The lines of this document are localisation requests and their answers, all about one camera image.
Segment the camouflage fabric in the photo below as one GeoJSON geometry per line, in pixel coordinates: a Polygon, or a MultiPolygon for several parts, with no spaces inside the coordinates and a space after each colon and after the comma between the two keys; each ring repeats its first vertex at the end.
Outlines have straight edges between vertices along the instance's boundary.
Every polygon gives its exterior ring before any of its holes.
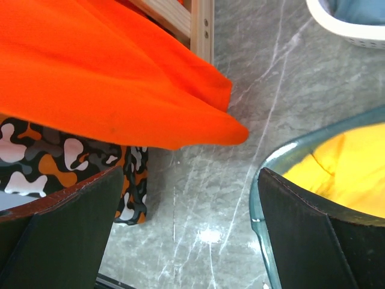
{"type": "Polygon", "coordinates": [[[0,115],[0,191],[45,197],[112,166],[124,185],[115,222],[146,219],[147,148],[119,146],[0,115]]]}

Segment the gray marble tile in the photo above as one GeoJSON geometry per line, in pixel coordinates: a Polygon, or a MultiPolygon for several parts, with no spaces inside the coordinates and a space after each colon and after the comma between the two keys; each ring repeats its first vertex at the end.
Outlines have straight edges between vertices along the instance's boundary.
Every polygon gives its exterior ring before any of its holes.
{"type": "Polygon", "coordinates": [[[240,146],[152,149],[149,221],[114,225],[100,271],[144,288],[262,288],[248,194],[290,138],[385,104],[385,51],[321,28],[304,0],[217,0],[215,65],[233,81],[240,146]]]}

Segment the wooden frame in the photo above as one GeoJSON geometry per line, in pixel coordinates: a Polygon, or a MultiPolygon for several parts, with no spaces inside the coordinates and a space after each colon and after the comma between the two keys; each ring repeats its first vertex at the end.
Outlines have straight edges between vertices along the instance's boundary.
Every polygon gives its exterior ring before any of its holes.
{"type": "Polygon", "coordinates": [[[129,0],[209,63],[214,61],[214,0],[129,0]]]}

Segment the orange cloth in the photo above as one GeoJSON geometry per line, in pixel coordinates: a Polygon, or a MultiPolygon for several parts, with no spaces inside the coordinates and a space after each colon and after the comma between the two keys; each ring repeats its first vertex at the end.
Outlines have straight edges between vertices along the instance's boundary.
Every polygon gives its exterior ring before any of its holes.
{"type": "Polygon", "coordinates": [[[147,17],[146,14],[144,14],[144,12],[142,10],[140,10],[138,7],[136,7],[133,3],[131,3],[129,0],[120,0],[120,3],[122,3],[125,7],[131,9],[132,11],[144,16],[144,17],[147,17]]]}
{"type": "Polygon", "coordinates": [[[100,141],[235,145],[231,82],[112,0],[4,0],[0,113],[100,141]]]}

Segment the clear plastic bin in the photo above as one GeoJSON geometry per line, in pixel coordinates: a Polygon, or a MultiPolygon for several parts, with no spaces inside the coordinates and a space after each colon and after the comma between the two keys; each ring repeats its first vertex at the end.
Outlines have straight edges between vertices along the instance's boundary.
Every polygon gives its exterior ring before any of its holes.
{"type": "Polygon", "coordinates": [[[257,179],[260,169],[267,167],[282,175],[292,166],[299,163],[306,155],[312,153],[326,140],[349,129],[381,122],[385,122],[385,105],[285,143],[270,154],[256,172],[251,184],[249,200],[251,227],[258,236],[263,260],[273,289],[281,289],[282,287],[280,285],[269,234],[259,200],[257,179]]]}

